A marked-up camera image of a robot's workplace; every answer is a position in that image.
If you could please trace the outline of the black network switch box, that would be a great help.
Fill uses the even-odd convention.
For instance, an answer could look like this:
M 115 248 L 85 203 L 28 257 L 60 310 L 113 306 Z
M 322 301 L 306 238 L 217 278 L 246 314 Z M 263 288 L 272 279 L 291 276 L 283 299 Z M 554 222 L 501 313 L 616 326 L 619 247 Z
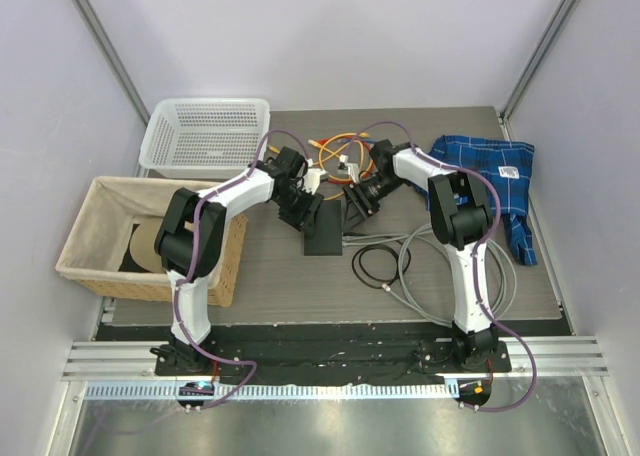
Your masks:
M 304 235 L 304 256 L 341 256 L 342 206 L 339 200 L 323 201 L 309 234 Z

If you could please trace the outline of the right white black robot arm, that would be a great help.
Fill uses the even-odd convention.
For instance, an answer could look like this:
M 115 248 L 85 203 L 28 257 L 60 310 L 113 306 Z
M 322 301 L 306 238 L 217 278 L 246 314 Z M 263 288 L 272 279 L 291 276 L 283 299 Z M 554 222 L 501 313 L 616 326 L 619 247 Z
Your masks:
M 380 209 L 380 201 L 403 184 L 427 192 L 431 228 L 449 259 L 455 297 L 451 356 L 472 371 L 498 349 L 498 328 L 490 308 L 485 255 L 495 230 L 486 180 L 437 160 L 417 146 L 377 142 L 370 151 L 373 176 L 348 184 L 345 227 L 352 229 Z

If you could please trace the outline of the blue plaid cloth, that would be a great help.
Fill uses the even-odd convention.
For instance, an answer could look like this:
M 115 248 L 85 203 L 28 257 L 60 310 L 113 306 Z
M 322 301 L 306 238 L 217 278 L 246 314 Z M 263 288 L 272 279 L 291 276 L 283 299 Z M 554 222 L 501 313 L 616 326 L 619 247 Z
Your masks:
M 534 146 L 526 142 L 463 135 L 443 135 L 429 151 L 431 157 L 472 169 L 493 185 L 500 199 L 507 244 L 516 262 L 525 266 L 537 264 L 527 222 L 534 153 Z

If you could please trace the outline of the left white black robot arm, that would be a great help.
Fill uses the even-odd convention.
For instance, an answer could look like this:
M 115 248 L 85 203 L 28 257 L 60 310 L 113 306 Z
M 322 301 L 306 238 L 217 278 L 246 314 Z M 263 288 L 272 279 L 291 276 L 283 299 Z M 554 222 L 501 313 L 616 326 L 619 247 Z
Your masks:
M 309 234 L 324 199 L 318 188 L 325 175 L 310 159 L 285 147 L 274 158 L 254 159 L 221 185 L 198 192 L 180 188 L 173 194 L 154 242 L 172 292 L 171 339 L 152 351 L 162 374 L 200 375 L 219 360 L 206 343 L 211 332 L 208 287 L 230 222 L 272 201 L 282 221 Z

